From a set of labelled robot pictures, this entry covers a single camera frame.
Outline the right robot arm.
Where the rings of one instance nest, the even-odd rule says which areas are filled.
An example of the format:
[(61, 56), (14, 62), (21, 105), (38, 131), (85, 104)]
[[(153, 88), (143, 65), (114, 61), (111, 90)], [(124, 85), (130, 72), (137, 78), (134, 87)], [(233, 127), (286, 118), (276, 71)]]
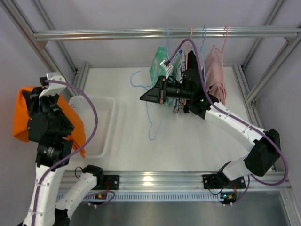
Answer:
[(188, 69), (182, 82), (159, 76), (156, 84), (140, 100), (163, 104), (168, 98), (185, 99), (185, 113), (193, 113), (218, 126), (236, 139), (249, 153), (224, 164), (214, 175), (224, 188), (232, 181), (249, 175), (264, 176), (279, 159), (280, 135), (274, 129), (265, 131), (247, 123), (228, 110), (217, 98), (207, 93), (196, 69)]

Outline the orange trousers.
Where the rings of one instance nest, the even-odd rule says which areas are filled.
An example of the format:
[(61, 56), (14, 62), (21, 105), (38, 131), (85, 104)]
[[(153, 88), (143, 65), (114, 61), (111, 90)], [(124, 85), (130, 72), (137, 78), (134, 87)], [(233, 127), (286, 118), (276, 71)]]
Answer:
[[(29, 120), (27, 104), (25, 97), (23, 94), (29, 94), (33, 90), (34, 87), (23, 87), (19, 90), (15, 109), (13, 116), (13, 125), (12, 125), (12, 136), (22, 142), (29, 142), (28, 139), (28, 130), (27, 130), (27, 122)], [(68, 119), (75, 126), (71, 135), (67, 136), (68, 140), (73, 140), (73, 149), (77, 150), (86, 142), (86, 134), (84, 129), (84, 124), (75, 110), (69, 105), (67, 100), (60, 96), (58, 99), (58, 105), (63, 110)]]

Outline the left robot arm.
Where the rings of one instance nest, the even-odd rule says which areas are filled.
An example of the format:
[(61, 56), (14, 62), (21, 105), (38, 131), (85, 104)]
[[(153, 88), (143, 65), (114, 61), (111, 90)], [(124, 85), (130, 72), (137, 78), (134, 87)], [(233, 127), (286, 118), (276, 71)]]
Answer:
[(67, 226), (85, 196), (104, 181), (103, 169), (86, 166), (76, 184), (57, 199), (72, 150), (85, 155), (84, 124), (64, 97), (43, 96), (44, 87), (19, 90), (13, 119), (13, 136), (37, 143), (36, 178), (24, 226)]

